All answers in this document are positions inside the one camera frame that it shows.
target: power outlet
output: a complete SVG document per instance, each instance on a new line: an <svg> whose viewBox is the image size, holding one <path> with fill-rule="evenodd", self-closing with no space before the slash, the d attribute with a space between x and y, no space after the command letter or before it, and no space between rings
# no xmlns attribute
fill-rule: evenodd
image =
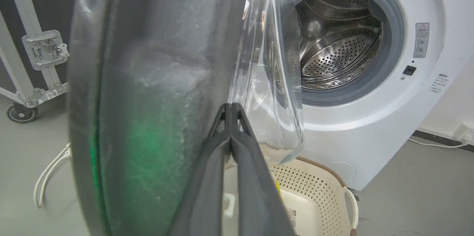
<svg viewBox="0 0 474 236"><path fill-rule="evenodd" d="M459 127L453 132L453 137L462 142L462 143L474 143L474 128L467 126L462 123Z"/></svg>

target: gray rubber seal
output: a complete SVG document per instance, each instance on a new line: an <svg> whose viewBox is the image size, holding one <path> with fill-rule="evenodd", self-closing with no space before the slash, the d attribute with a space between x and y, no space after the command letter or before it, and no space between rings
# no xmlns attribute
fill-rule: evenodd
<svg viewBox="0 0 474 236"><path fill-rule="evenodd" d="M303 0L293 0L297 5ZM393 71L400 58L405 41L405 23L403 14L396 0L373 0L377 5L371 6L374 17L381 20L384 35L378 56L371 67L356 80L328 90L303 89L303 103L334 106L354 101L374 90Z"/></svg>

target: black wheel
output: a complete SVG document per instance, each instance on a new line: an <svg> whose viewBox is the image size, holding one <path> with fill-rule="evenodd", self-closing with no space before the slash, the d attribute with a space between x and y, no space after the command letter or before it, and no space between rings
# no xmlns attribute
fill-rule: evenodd
<svg viewBox="0 0 474 236"><path fill-rule="evenodd" d="M14 103L7 109L7 116L16 123L29 123L38 118L38 108L27 108Z"/></svg>

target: stainless steel drum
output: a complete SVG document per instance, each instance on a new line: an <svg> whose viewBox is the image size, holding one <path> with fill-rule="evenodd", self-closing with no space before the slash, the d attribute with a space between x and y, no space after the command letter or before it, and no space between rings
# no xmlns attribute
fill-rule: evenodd
<svg viewBox="0 0 474 236"><path fill-rule="evenodd" d="M301 85L332 89L360 77L376 59L382 23L371 15L371 0L304 0L301 20Z"/></svg>

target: white washing machine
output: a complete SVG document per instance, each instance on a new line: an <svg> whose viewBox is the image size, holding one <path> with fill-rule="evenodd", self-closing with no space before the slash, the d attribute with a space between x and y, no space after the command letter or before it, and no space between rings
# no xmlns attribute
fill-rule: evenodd
<svg viewBox="0 0 474 236"><path fill-rule="evenodd" d="M469 0L293 0L301 22L301 156L361 190L473 56Z"/></svg>

